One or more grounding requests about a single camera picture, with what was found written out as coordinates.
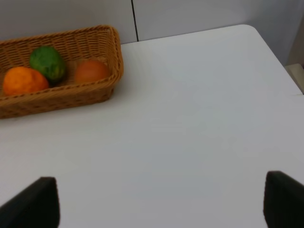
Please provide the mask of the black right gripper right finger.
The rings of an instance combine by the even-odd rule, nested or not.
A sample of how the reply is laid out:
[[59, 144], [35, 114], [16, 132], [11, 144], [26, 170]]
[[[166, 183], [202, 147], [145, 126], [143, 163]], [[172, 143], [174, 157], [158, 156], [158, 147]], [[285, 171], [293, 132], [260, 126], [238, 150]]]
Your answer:
[[266, 175], [263, 214], [269, 228], [304, 226], [304, 185], [281, 171]]

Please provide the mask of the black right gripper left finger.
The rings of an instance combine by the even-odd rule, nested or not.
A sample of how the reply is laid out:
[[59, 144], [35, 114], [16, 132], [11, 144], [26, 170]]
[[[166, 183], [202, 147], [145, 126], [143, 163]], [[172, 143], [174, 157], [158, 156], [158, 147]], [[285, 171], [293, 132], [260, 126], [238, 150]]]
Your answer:
[[41, 177], [0, 207], [2, 228], [57, 228], [60, 203], [57, 181]]

